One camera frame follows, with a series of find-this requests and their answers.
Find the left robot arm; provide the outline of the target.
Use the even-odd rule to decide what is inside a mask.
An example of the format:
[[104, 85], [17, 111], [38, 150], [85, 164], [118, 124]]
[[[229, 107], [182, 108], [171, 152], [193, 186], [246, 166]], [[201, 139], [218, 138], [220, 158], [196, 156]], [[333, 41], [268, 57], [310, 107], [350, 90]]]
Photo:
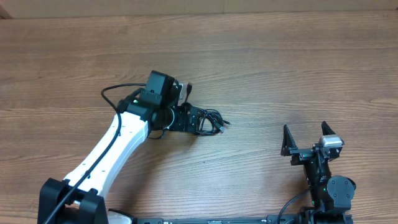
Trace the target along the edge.
[[105, 205], [109, 190], [130, 155], [152, 131], [194, 133], [189, 115], [191, 83], [151, 71], [147, 83], [112, 105], [116, 114], [89, 155], [63, 180], [49, 178], [40, 190], [38, 223], [135, 223]]

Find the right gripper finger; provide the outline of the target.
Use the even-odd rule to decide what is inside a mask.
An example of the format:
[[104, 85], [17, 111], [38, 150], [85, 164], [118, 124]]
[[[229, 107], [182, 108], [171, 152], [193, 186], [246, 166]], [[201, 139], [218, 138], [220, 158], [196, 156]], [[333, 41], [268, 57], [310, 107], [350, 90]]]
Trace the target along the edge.
[[335, 135], [335, 132], [329, 127], [326, 121], [322, 121], [321, 128], [324, 136]]
[[284, 125], [283, 129], [284, 132], [283, 132], [283, 140], [282, 140], [282, 147], [280, 154], [281, 156], [291, 156], [292, 154], [295, 153], [298, 147], [293, 139], [293, 136], [287, 124]]

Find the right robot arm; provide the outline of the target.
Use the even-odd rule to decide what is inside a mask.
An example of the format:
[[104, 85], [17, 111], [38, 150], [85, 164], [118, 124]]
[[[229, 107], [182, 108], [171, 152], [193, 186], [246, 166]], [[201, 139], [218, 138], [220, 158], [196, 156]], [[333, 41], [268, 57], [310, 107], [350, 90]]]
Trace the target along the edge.
[[[290, 164], [303, 166], [308, 189], [290, 199], [280, 210], [277, 223], [353, 223], [351, 200], [355, 182], [341, 175], [333, 176], [329, 162], [339, 158], [345, 144], [329, 125], [321, 123], [322, 136], [308, 149], [299, 149], [287, 125], [284, 125], [280, 154], [290, 156]], [[287, 207], [305, 194], [310, 194], [311, 207], [302, 207], [296, 215], [284, 215]]]

